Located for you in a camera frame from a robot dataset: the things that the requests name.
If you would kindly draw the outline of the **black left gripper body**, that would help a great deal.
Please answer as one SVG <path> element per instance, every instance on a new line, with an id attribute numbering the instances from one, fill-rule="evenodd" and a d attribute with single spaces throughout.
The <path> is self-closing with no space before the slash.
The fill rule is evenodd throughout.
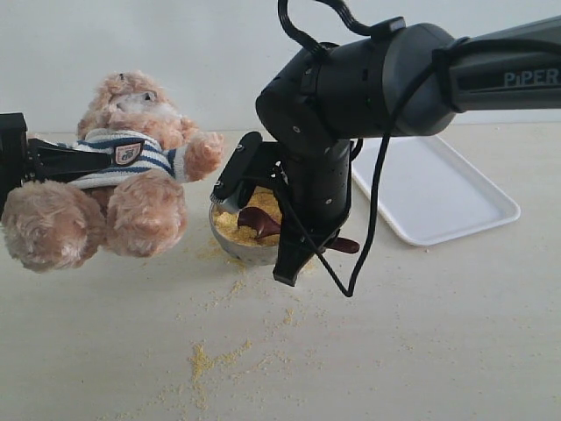
<path id="1" fill-rule="evenodd" d="M 26 181 L 27 125 L 22 112 L 1 114 L 1 205 Z"/>

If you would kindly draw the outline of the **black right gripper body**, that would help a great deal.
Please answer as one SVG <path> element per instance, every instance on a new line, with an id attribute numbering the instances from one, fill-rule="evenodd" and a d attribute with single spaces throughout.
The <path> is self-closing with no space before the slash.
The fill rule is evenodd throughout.
<path id="1" fill-rule="evenodd" d="M 318 249 L 337 240 L 348 217 L 352 143 L 346 139 L 317 157 L 304 157 L 275 144 L 277 160 L 285 174 L 289 205 L 283 204 L 281 250 L 309 250 L 306 236 Z"/>

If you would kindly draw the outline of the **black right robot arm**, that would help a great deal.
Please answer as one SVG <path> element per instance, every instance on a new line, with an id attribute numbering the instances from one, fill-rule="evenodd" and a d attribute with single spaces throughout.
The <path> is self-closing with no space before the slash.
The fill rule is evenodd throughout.
<path id="1" fill-rule="evenodd" d="M 466 111 L 559 105 L 559 18 L 459 39 L 397 18 L 347 45 L 303 48 L 255 103 L 280 150 L 274 279 L 294 285 L 339 234 L 360 140 L 437 134 Z"/>

